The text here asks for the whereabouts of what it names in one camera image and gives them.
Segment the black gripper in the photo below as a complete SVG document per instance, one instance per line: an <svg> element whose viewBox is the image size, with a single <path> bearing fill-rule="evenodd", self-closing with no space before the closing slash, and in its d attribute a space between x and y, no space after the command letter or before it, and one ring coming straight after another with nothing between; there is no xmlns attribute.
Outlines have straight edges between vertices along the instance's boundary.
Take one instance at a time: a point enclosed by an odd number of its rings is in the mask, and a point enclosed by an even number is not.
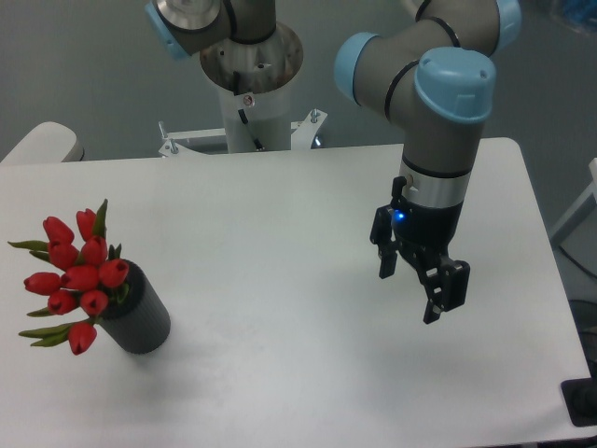
<svg viewBox="0 0 597 448"><path fill-rule="evenodd" d="M434 323L442 313L465 303L470 265L447 257L463 204L447 208L424 207L400 196L390 205L394 210L389 205L376 210L369 236L378 247L379 277L385 279L396 270L394 231L401 243L400 254L417 271L427 296L423 322Z"/></svg>

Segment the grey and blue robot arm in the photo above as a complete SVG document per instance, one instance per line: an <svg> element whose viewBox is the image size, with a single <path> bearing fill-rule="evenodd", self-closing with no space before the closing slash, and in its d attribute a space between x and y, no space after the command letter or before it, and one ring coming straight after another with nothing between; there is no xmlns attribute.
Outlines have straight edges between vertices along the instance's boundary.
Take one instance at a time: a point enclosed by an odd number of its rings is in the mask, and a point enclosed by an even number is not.
<svg viewBox="0 0 597 448"><path fill-rule="evenodd" d="M198 56L220 89L230 152L290 148L280 94L299 73L303 49L272 1L151 1L146 15L171 56ZM353 35L334 62L335 83L349 100L404 131L392 199L376 211L370 241L380 277L392 275L399 259L416 271L428 324L465 302L470 268L451 259L448 246L492 111L492 56L520 29L515 1L424 1L409 28Z"/></svg>

